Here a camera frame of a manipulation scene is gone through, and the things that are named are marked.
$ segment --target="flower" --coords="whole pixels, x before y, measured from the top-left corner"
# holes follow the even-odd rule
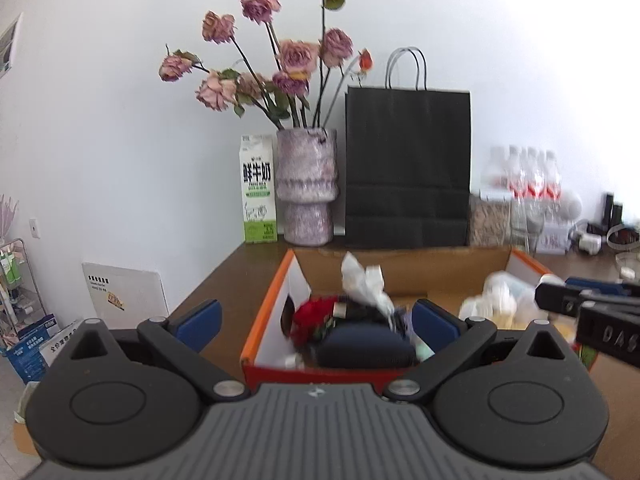
[[[209,11],[202,20],[202,37],[205,41],[226,43],[234,36],[236,19],[231,14],[219,16]]]
[[[282,69],[293,79],[308,79],[318,66],[320,45],[305,41],[284,40],[280,42]]]
[[[322,41],[322,61],[330,68],[340,66],[353,54],[353,42],[339,28],[330,28]]]
[[[217,72],[210,72],[196,90],[196,99],[207,108],[221,112],[228,108],[227,103],[237,104],[236,83],[231,79],[220,80]]]
[[[373,67],[373,60],[371,54],[364,48],[360,53],[360,71],[364,74],[367,73]]]
[[[185,57],[170,54],[164,58],[158,74],[162,81],[178,81],[185,72],[191,73],[193,63]]]
[[[276,88],[285,94],[304,96],[309,91],[309,81],[305,79],[293,79],[286,72],[276,72],[272,78]]]
[[[264,85],[264,77],[261,74],[256,74],[255,76],[258,78],[260,85]],[[238,77],[238,91],[254,99],[260,99],[262,95],[260,85],[258,85],[250,72],[242,72]]]
[[[271,13],[280,10],[278,0],[241,0],[242,14],[256,23],[271,21]]]

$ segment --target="wooden table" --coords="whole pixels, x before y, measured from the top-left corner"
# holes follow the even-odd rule
[[[334,244],[342,245],[340,240]],[[241,245],[172,314],[181,316],[204,300],[219,300],[223,306],[222,330],[202,355],[240,380],[242,346],[289,247],[282,240]],[[581,276],[615,280],[618,276],[613,254],[570,253],[540,255],[537,259],[563,279]],[[610,411],[609,427],[594,463],[613,480],[640,480],[640,370],[600,355],[591,377],[607,399]]]

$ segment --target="white wall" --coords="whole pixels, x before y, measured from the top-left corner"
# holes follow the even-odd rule
[[[395,47],[415,44],[431,87],[471,90],[472,184],[491,145],[533,144],[558,152],[589,215],[613,190],[640,216],[640,0],[347,1],[329,24],[372,52],[368,84],[382,83]],[[281,2],[281,38],[318,38],[319,0]],[[274,70],[264,28],[237,0],[0,0],[0,29],[24,12],[0,80],[0,191],[20,199],[12,234],[27,240],[65,322],[93,311],[83,260],[158,270],[175,308],[242,240],[239,136],[270,124],[256,110],[240,121],[205,109],[193,97],[199,74],[174,84],[157,75],[165,42],[214,68],[238,58],[202,41],[209,9],[235,14],[256,69]],[[401,65],[401,82],[410,70]],[[40,240],[29,237],[32,217]]]

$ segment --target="purple marbled vase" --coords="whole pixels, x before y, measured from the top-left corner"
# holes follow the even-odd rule
[[[278,131],[276,194],[284,202],[284,238],[319,247],[334,237],[329,203],[338,196],[335,130]]]

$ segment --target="bag handle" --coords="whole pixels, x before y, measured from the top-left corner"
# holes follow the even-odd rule
[[[418,90],[419,82],[420,82],[420,63],[418,62],[417,56],[414,52],[418,52],[420,57],[422,58],[422,66],[424,67],[424,90],[427,89],[427,61],[424,57],[422,51],[416,46],[404,46],[401,48],[396,48],[390,55],[389,59],[386,61],[386,72],[385,72],[385,88],[391,89],[391,74],[393,69],[398,63],[398,60],[404,56],[405,53],[411,53],[415,60],[415,66],[417,68],[417,74],[415,77],[415,89]]]

